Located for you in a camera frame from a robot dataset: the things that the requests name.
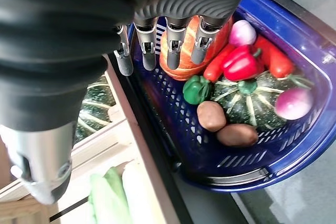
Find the brown potato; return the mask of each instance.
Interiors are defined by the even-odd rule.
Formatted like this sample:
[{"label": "brown potato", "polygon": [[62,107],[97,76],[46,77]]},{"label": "brown potato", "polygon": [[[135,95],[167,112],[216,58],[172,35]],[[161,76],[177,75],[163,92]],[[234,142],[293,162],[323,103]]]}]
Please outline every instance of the brown potato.
[{"label": "brown potato", "polygon": [[217,139],[226,146],[248,147],[258,141],[258,132],[248,124],[230,124],[217,132]]},{"label": "brown potato", "polygon": [[205,101],[197,107],[199,124],[208,131],[219,131],[226,125],[222,106],[217,102]]}]

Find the robotic hand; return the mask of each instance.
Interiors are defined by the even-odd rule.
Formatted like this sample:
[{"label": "robotic hand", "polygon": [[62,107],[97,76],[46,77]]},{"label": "robotic hand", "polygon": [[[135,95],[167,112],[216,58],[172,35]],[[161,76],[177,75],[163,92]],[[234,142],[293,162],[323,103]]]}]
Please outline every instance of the robotic hand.
[{"label": "robotic hand", "polygon": [[165,16],[167,64],[176,69],[191,17],[201,16],[198,64],[239,1],[0,0],[0,133],[30,193],[44,204],[64,194],[81,102],[107,67],[101,55],[114,52],[121,73],[132,74],[125,24],[134,21],[153,70],[156,20]]}]

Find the red chili pepper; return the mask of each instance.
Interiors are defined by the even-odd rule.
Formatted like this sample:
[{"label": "red chili pepper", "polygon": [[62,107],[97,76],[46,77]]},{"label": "red chili pepper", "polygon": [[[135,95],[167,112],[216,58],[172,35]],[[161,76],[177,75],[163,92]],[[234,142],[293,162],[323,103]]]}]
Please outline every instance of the red chili pepper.
[{"label": "red chili pepper", "polygon": [[235,48],[235,46],[227,44],[206,67],[203,73],[204,78],[216,82],[223,74],[221,63]]},{"label": "red chili pepper", "polygon": [[254,46],[261,48],[261,60],[274,77],[284,78],[294,72],[295,66],[291,60],[268,39],[258,35]]},{"label": "red chili pepper", "polygon": [[244,45],[233,50],[223,61],[224,76],[230,81],[251,79],[264,71],[264,64],[259,58],[261,49]]}]

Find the pumpkin stem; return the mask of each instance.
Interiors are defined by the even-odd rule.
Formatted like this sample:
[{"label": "pumpkin stem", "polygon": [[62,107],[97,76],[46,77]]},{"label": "pumpkin stem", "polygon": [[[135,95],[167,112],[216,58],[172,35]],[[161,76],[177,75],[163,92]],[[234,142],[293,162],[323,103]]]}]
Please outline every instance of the pumpkin stem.
[{"label": "pumpkin stem", "polygon": [[238,89],[242,94],[252,94],[257,87],[256,80],[238,81]]}]

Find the plastic food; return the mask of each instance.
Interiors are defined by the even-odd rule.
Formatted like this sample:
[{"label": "plastic food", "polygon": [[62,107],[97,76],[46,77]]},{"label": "plastic food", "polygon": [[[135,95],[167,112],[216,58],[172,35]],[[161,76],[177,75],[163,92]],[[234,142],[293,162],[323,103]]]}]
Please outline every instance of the plastic food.
[{"label": "plastic food", "polygon": [[199,124],[211,132],[219,131],[226,125],[223,108],[217,102],[202,102],[197,107],[197,117]]},{"label": "plastic food", "polygon": [[89,203],[96,224],[132,223],[121,177],[115,167],[104,176],[91,175],[90,183]]},{"label": "plastic food", "polygon": [[226,79],[241,81],[257,77],[264,71],[264,64],[258,57],[260,48],[244,45],[233,50],[222,62]]},{"label": "plastic food", "polygon": [[191,61],[191,53],[195,44],[195,35],[198,27],[198,16],[193,17],[188,25],[188,29],[184,38],[180,65],[177,69],[171,70],[167,66],[167,34],[163,33],[161,37],[161,52],[160,52],[160,66],[172,78],[178,81],[188,80],[191,76],[202,72],[206,65],[219,53],[219,51],[227,44],[229,32],[231,31],[233,20],[232,18],[226,25],[218,32],[214,42],[210,45],[204,61],[196,65]]},{"label": "plastic food", "polygon": [[248,147],[258,141],[258,132],[248,124],[230,124],[218,131],[216,136],[226,146]]},{"label": "plastic food", "polygon": [[236,47],[252,45],[256,38],[257,33],[250,23],[246,20],[239,20],[232,26],[229,43]]},{"label": "plastic food", "polygon": [[209,65],[204,70],[203,76],[205,79],[216,82],[221,75],[223,75],[223,71],[221,68],[221,64],[223,60],[235,49],[236,47],[227,44],[219,54],[209,63]]},{"label": "plastic food", "polygon": [[312,106],[313,96],[310,90],[293,88],[279,95],[275,110],[279,116],[287,120],[296,120],[305,116]]},{"label": "plastic food", "polygon": [[183,86],[183,97],[187,103],[197,105],[210,94],[209,81],[203,76],[192,76]]},{"label": "plastic food", "polygon": [[261,48],[261,59],[274,77],[283,78],[294,72],[291,60],[268,39],[258,35],[254,45]]},{"label": "plastic food", "polygon": [[132,224],[157,224],[158,205],[153,203],[151,192],[143,175],[142,167],[136,162],[126,165],[122,173],[122,185],[127,197]]},{"label": "plastic food", "polygon": [[217,81],[211,100],[222,105],[230,123],[250,124],[269,131],[285,125],[286,119],[275,113],[274,106],[279,94],[294,87],[291,80],[277,80],[266,71],[247,81]]},{"label": "plastic food", "polygon": [[105,76],[90,84],[79,112],[76,143],[111,123],[108,111],[115,104]]}]

